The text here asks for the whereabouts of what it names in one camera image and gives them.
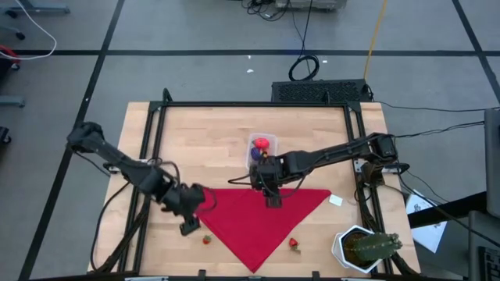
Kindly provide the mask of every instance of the white cable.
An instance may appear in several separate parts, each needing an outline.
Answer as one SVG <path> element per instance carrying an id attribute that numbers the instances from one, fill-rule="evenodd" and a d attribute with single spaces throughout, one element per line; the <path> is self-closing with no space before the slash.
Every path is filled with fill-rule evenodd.
<path id="1" fill-rule="evenodd" d="M 3 52 L 0 52 L 0 55 L 6 57 L 8 59 L 19 59 L 19 60 L 43 59 L 43 58 L 47 58 L 48 56 L 52 55 L 52 53 L 55 51 L 55 48 L 57 47 L 57 40 L 49 32 L 47 32 L 45 29 L 43 29 L 43 27 L 39 26 L 37 22 L 35 22 L 33 19 L 31 19 L 30 14 L 28 14 L 28 12 L 25 10 L 23 4 L 21 4 L 21 2 L 19 2 L 19 0 L 16 0 L 16 3 L 17 3 L 17 5 L 19 5 L 21 7 L 21 9 L 24 11 L 24 13 L 26 13 L 26 16 L 28 17 L 28 19 L 30 19 L 34 25 L 36 25 L 38 28 L 40 28 L 41 31 L 43 31 L 45 34 L 47 34 L 54 41 L 54 47 L 47 55 L 38 55 L 38 56 L 34 56 L 34 57 L 29 57 L 29 58 L 12 57 L 10 55 L 4 54 Z"/>

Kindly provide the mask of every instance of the white paper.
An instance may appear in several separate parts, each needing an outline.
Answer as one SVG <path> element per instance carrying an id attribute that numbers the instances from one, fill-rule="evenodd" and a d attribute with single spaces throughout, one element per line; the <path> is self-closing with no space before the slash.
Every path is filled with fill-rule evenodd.
<path id="1" fill-rule="evenodd" d="M 425 210 L 430 207 L 432 207 L 432 205 L 424 201 L 422 198 L 414 194 L 410 194 L 408 201 L 406 202 L 406 214 Z M 413 239 L 429 251 L 436 253 L 441 237 L 443 236 L 443 232 L 445 231 L 445 227 L 446 222 L 440 222 L 435 225 L 422 226 L 412 229 Z"/>
<path id="2" fill-rule="evenodd" d="M 335 195 L 330 195 L 330 200 L 328 200 L 331 204 L 341 206 L 342 205 L 342 198 L 335 196 Z"/>

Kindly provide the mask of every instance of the red triangular cloth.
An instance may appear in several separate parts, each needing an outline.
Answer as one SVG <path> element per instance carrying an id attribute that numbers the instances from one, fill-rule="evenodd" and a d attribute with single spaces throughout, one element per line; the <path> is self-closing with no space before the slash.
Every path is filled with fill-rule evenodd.
<path id="1" fill-rule="evenodd" d="M 289 192 L 291 189 L 281 189 L 282 194 Z M 217 205 L 210 211 L 214 194 Z M 329 195 L 329 190 L 300 189 L 283 199 L 282 208 L 267 208 L 262 192 L 212 189 L 205 191 L 205 203 L 198 209 L 206 211 L 197 215 L 250 271 L 256 272 L 283 239 Z"/>

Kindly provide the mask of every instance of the wooden table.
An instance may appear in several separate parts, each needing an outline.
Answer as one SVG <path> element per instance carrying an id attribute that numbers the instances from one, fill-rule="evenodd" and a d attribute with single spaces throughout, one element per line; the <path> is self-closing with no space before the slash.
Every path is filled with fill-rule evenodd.
<path id="1" fill-rule="evenodd" d="M 139 156 L 147 111 L 146 102 L 128 105 L 118 148 L 132 158 Z M 380 104 L 362 104 L 362 113 L 367 134 L 387 132 Z M 166 112 L 159 157 L 176 162 L 181 179 L 186 183 L 202 183 L 212 188 L 248 188 L 230 185 L 227 180 L 247 172 L 245 151 L 250 133 L 276 135 L 279 154 L 291 150 L 314 151 L 348 141 L 341 108 L 172 107 Z M 150 139 L 148 150 L 151 153 L 154 136 Z M 387 184 L 399 187 L 397 176 L 384 177 Z M 106 199 L 124 183 L 122 176 L 112 176 Z M 255 274 L 311 276 L 311 272 L 317 270 L 322 277 L 363 276 L 352 269 L 344 269 L 330 252 L 336 233 L 362 224 L 353 197 L 352 163 L 345 161 L 316 169 L 301 188 L 328 189 L 344 198 L 344 202 L 338 207 L 325 200 L 291 232 L 291 236 L 300 241 L 302 253 L 290 251 L 288 242 L 284 241 Z M 98 266 L 123 235 L 131 191 L 129 188 L 118 196 L 104 214 L 95 249 Z M 378 194 L 386 232 L 399 234 L 403 242 L 399 254 L 413 269 L 420 271 L 401 194 L 386 187 L 379 187 Z M 205 226 L 188 237 L 181 236 L 181 222 L 182 218 L 161 212 L 158 205 L 152 205 L 141 275 L 196 276 L 199 269 L 205 269 L 207 276 L 252 275 L 218 239 L 213 239 L 209 245 L 202 243 L 203 236 L 211 233 Z M 135 245 L 134 241 L 130 247 L 129 269 Z"/>

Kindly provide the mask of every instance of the black cable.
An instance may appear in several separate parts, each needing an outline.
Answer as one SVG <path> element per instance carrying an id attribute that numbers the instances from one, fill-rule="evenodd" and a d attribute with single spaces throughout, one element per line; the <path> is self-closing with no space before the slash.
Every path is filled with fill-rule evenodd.
<path id="1" fill-rule="evenodd" d="M 398 154 L 398 150 L 396 148 L 396 143 L 395 143 L 395 139 L 394 139 L 394 142 L 393 142 L 393 148 L 395 150 L 395 153 Z M 399 178 L 399 181 L 401 182 L 402 184 L 402 187 L 404 187 L 408 192 L 410 192 L 411 194 L 415 194 L 416 196 L 420 197 L 422 200 L 424 200 L 425 202 L 429 203 L 430 205 L 433 205 L 433 208 L 440 212 L 443 216 L 445 216 L 446 218 L 450 219 L 450 220 L 453 220 L 455 221 L 456 223 L 458 223 L 460 226 L 462 226 L 463 228 L 469 230 L 471 233 L 474 233 L 476 235 L 478 235 L 479 237 L 485 239 L 486 241 L 490 242 L 491 244 L 494 244 L 496 247 L 500 247 L 500 243 L 492 240 L 490 237 L 487 237 L 485 236 L 484 234 L 482 233 L 479 233 L 477 232 L 476 230 L 468 227 L 468 225 L 466 225 L 465 223 L 463 222 L 460 222 L 457 218 L 453 217 L 452 215 L 448 214 L 447 212 L 445 212 L 443 209 L 439 208 L 436 204 L 433 204 L 429 199 L 425 198 L 424 196 L 418 194 L 417 192 L 415 192 L 413 189 L 409 188 L 409 186 L 405 183 L 405 181 L 403 180 L 403 178 L 401 177 L 401 173 L 399 172 L 399 166 L 400 166 L 400 163 L 399 163 L 399 159 L 396 160 L 396 165 L 398 167 L 397 171 L 398 171 L 398 178 Z"/>
<path id="2" fill-rule="evenodd" d="M 433 129 L 433 130 L 428 130 L 428 131 L 423 131 L 420 133 L 411 133 L 411 134 L 406 134 L 406 135 L 399 135 L 395 136 L 396 138 L 405 138 L 405 137 L 418 137 L 418 136 L 429 136 L 431 134 L 435 133 L 444 133 L 448 132 L 450 130 L 456 130 L 456 129 L 464 129 L 472 126 L 479 126 L 483 125 L 484 121 L 478 121 L 478 122 L 471 122 L 471 123 L 464 123 L 464 124 L 458 124 L 458 125 L 453 125 L 445 129 Z"/>
<path id="3" fill-rule="evenodd" d="M 81 158 L 87 160 L 88 162 L 90 162 L 95 168 L 99 169 L 99 171 L 103 172 L 101 170 L 101 168 L 99 166 L 97 166 L 97 164 L 95 164 L 92 160 L 84 157 L 83 155 L 80 155 L 78 152 L 75 152 L 75 154 L 77 154 L 78 156 L 80 156 Z M 149 165 L 156 165 L 156 166 L 160 166 L 160 165 L 172 165 L 173 168 L 175 169 L 175 178 L 177 180 L 178 183 L 180 183 L 180 172 L 179 172 L 179 168 L 177 167 L 177 164 L 175 164 L 174 162 L 171 162 L 171 161 L 163 161 L 162 158 L 160 157 L 157 157 L 157 158 L 150 158 L 147 163 Z M 94 249 L 95 249 L 95 243 L 97 242 L 97 238 L 98 238 L 98 234 L 99 234 L 99 229 L 101 227 L 101 221 L 102 221 L 102 216 L 104 215 L 104 212 L 105 210 L 108 208 L 108 205 L 111 203 L 111 201 L 113 199 L 116 198 L 116 196 L 118 196 L 124 189 L 125 187 L 127 187 L 128 185 L 130 184 L 130 182 L 127 182 L 124 186 L 122 186 L 116 193 L 114 193 L 109 199 L 108 201 L 104 204 L 104 206 L 102 207 L 102 210 L 101 210 L 101 213 L 99 214 L 99 217 L 98 217 L 98 221 L 97 221 L 97 226 L 95 227 L 95 234 L 94 234 L 94 239 L 92 241 L 92 246 L 91 246 L 91 267 L 94 271 L 97 271 L 98 268 L 95 266 L 95 262 L 94 262 Z M 216 207 L 216 199 L 215 199 L 215 194 L 214 195 L 214 206 L 212 206 L 212 208 L 215 208 Z M 132 235 L 132 233 L 129 233 L 129 232 L 125 232 L 123 234 L 123 237 L 128 237 Z"/>
<path id="4" fill-rule="evenodd" d="M 104 169 L 102 169 L 101 167 L 99 167 L 97 164 L 95 164 L 95 162 L 93 162 L 93 161 L 92 161 L 92 160 L 90 160 L 89 158 L 87 158 L 87 157 L 85 157 L 85 156 L 81 155 L 81 154 L 80 154 L 80 152 L 76 152 L 76 151 L 74 151 L 74 153 L 75 153 L 76 155 L 78 155 L 80 158 L 82 158 L 83 160 L 85 160 L 85 161 L 87 161 L 87 162 L 91 163 L 91 164 L 92 164 L 95 168 L 97 168 L 97 169 L 99 170 L 99 172 L 103 173 L 103 174 L 104 174 L 104 175 L 106 175 L 107 177 L 110 177 L 109 173 L 108 173 L 108 172 L 106 172 L 106 171 L 105 171 Z"/>
<path id="5" fill-rule="evenodd" d="M 125 232 L 120 242 L 116 245 L 115 250 L 108 256 L 108 258 L 104 261 L 95 272 L 111 272 L 116 262 L 119 260 L 120 256 L 124 253 L 128 248 L 128 244 L 134 237 L 136 231 L 139 229 L 141 225 L 143 225 L 148 218 L 148 210 L 149 210 L 149 201 L 142 202 L 142 207 L 137 216 L 135 217 L 132 226 L 130 227 L 130 231 Z"/>
<path id="6" fill-rule="evenodd" d="M 307 81 L 307 80 L 312 80 L 316 74 L 318 74 L 318 72 L 320 71 L 320 61 L 319 59 L 315 56 L 315 55 L 304 55 L 304 51 L 305 51 L 305 37 L 307 36 L 307 30 L 309 28 L 309 19 L 311 17 L 311 10 L 313 9 L 313 0 L 310 1 L 309 3 L 309 11 L 307 13 L 307 20 L 305 22 L 305 30 L 304 30 L 304 37 L 301 36 L 300 32 L 298 32 L 298 28 L 297 28 L 297 25 L 295 23 L 295 14 L 293 13 L 292 11 L 292 16 L 293 16 L 293 20 L 294 20 L 294 25 L 295 25 L 295 29 L 297 30 L 299 36 L 301 37 L 302 39 L 302 48 L 301 48 L 301 51 L 300 51 L 300 54 L 298 55 L 298 58 L 297 60 L 294 62 L 294 64 L 291 66 L 290 70 L 288 70 L 288 78 L 290 79 L 290 81 Z M 294 70 L 295 70 L 295 67 L 297 67 L 297 65 L 300 63 L 300 62 L 303 62 L 303 61 L 313 61 L 314 62 L 314 70 L 312 71 L 312 73 L 310 72 L 310 68 L 309 68 L 309 63 L 308 63 L 308 70 L 309 70 L 309 75 L 302 78 L 302 79 L 295 79 L 294 78 Z"/>
<path id="7" fill-rule="evenodd" d="M 372 91 L 372 88 L 368 85 L 368 84 L 365 84 L 365 86 L 363 86 L 362 88 L 362 91 L 366 91 L 368 93 L 368 98 L 375 102 L 375 100 L 373 99 L 373 91 Z"/>
<path id="8" fill-rule="evenodd" d="M 356 202 L 358 202 L 358 203 L 366 203 L 366 202 L 368 202 L 368 200 L 372 197 L 372 193 L 370 193 L 370 195 L 368 195 L 368 197 L 367 197 L 367 198 L 365 198 L 365 201 L 360 201 L 360 200 L 359 200 L 359 196 L 357 196 L 357 195 L 358 195 L 358 189 L 356 188 L 356 189 L 354 190 L 354 200 L 355 200 Z"/>
<path id="9" fill-rule="evenodd" d="M 482 112 L 482 111 L 488 110 L 488 109 L 499 109 L 500 108 L 500 107 L 475 108 L 475 109 L 444 109 L 444 108 L 428 108 L 428 107 L 414 108 L 414 107 L 409 107 L 409 106 L 389 105 L 387 102 L 384 102 L 384 101 L 374 101 L 374 102 L 379 102 L 379 103 L 386 105 L 390 108 L 409 109 L 409 110 L 430 110 L 430 111 L 437 111 L 437 112 Z"/>
<path id="10" fill-rule="evenodd" d="M 290 5 L 290 1 L 287 1 L 287 4 L 285 4 L 285 7 L 283 7 L 281 10 L 273 13 L 272 15 L 267 15 L 265 12 L 267 9 L 274 3 L 274 0 L 249 0 L 247 1 L 247 5 L 245 6 L 243 4 L 244 0 L 241 0 L 241 7 L 245 8 L 247 10 L 247 14 L 249 15 L 257 15 L 260 18 L 262 18 L 265 21 L 268 22 L 275 22 L 279 19 L 281 19 L 284 14 L 288 10 L 288 6 Z"/>
<path id="11" fill-rule="evenodd" d="M 109 203 L 111 203 L 111 201 L 116 196 L 118 196 L 122 191 L 124 191 L 125 187 L 127 187 L 129 184 L 130 184 L 130 182 L 125 183 L 125 185 L 123 185 L 117 192 L 115 192 L 115 194 L 113 194 L 108 199 L 108 201 L 104 204 L 104 206 L 102 207 L 101 213 L 99 214 L 99 217 L 97 219 L 97 226 L 95 227 L 94 239 L 92 241 L 92 247 L 91 247 L 91 267 L 92 267 L 92 269 L 94 269 L 94 271 L 97 270 L 97 267 L 95 266 L 95 263 L 94 263 L 94 249 L 95 249 L 95 243 L 97 242 L 97 237 L 99 235 L 99 229 L 101 227 L 101 220 L 102 220 L 102 216 L 104 215 L 104 211 L 108 208 Z"/>
<path id="12" fill-rule="evenodd" d="M 409 194 L 404 193 L 404 192 L 403 192 L 403 191 L 401 191 L 400 189 L 398 189 L 398 188 L 396 188 L 396 187 L 392 187 L 392 186 L 387 185 L 387 184 L 384 184 L 384 187 L 389 187 L 389 188 L 391 188 L 391 189 L 393 189 L 393 190 L 396 190 L 396 191 L 398 191 L 398 192 L 399 192 L 401 195 L 403 195 L 403 196 L 405 196 L 405 195 L 407 195 L 407 196 L 408 196 L 408 195 L 409 195 Z M 434 205 L 442 205 L 442 204 L 443 204 L 443 202 L 440 202 L 440 201 L 437 201 L 437 200 L 434 200 L 434 199 L 430 199 L 430 198 L 428 198 L 428 199 L 429 199 L 429 200 L 431 200 L 431 201 L 433 201 Z"/>
<path id="13" fill-rule="evenodd" d="M 426 183 L 426 182 L 425 182 L 425 180 L 422 180 L 420 177 L 413 175 L 413 174 L 409 171 L 409 169 L 407 169 L 407 170 L 406 170 L 406 172 L 407 172 L 410 176 L 412 176 L 412 177 L 416 178 L 417 180 L 419 180 L 419 181 L 421 181 L 423 184 L 425 184 L 425 185 L 426 185 L 426 186 L 430 189 L 430 192 L 432 192 L 434 195 L 436 195 L 436 197 L 440 198 L 441 200 L 443 200 L 443 201 L 444 201 L 444 202 L 446 202 L 446 203 L 449 203 L 449 202 L 450 202 L 450 201 L 448 201 L 448 200 L 444 199 L 443 197 L 439 196 L 439 194 L 437 194 L 437 193 L 436 193 L 436 192 L 432 189 L 432 187 L 430 187 L 430 185 L 429 185 L 428 183 Z"/>
<path id="14" fill-rule="evenodd" d="M 235 178 L 235 179 L 228 180 L 227 182 L 231 183 L 231 184 L 239 184 L 239 185 L 249 185 L 249 186 L 251 186 L 252 185 L 251 183 L 239 183 L 239 182 L 237 182 L 237 180 L 243 180 L 243 179 L 246 179 L 248 177 L 250 177 L 250 174 L 247 174 L 247 175 L 244 175 L 244 176 L 240 176 L 240 177 Z"/>
<path id="15" fill-rule="evenodd" d="M 297 34 L 298 34 L 298 37 L 300 38 L 300 41 L 303 42 L 304 39 L 302 38 L 302 34 L 300 33 L 300 31 L 298 30 L 297 22 L 295 21 L 294 7 L 291 5 L 291 3 L 290 3 L 290 11 L 291 11 L 291 18 L 293 19 L 295 31 L 297 31 Z M 309 66 L 309 60 L 306 59 L 305 63 L 307 63 L 307 71 L 309 72 L 309 75 L 311 75 L 311 67 Z"/>
<path id="16" fill-rule="evenodd" d="M 300 181 L 298 182 L 297 186 L 294 188 L 294 190 L 291 191 L 291 193 L 289 194 L 277 194 L 276 192 L 272 191 L 267 185 L 266 183 L 264 182 L 264 179 L 263 179 L 263 175 L 261 173 L 259 173 L 259 178 L 260 180 L 262 181 L 262 186 L 264 187 L 264 189 L 269 192 L 271 195 L 273 195 L 274 197 L 278 197 L 280 199 L 285 199 L 285 198 L 288 198 L 290 196 L 292 196 L 293 194 L 295 194 L 298 189 L 300 188 L 300 186 L 302 185 L 302 183 L 304 182 L 305 178 L 307 177 L 307 174 L 305 174 L 301 179 Z"/>
<path id="17" fill-rule="evenodd" d="M 375 232 L 380 232 L 381 229 L 379 229 L 375 218 L 370 214 L 370 210 L 368 209 L 368 205 L 366 204 L 365 201 L 360 201 L 359 202 L 359 210 L 361 213 L 361 219 L 363 223 L 367 224 L 369 228 L 371 228 Z M 406 261 L 396 252 L 391 256 L 391 260 L 394 262 L 398 270 L 400 271 L 401 274 L 403 275 L 419 275 L 415 270 L 409 267 L 409 265 L 406 263 Z"/>

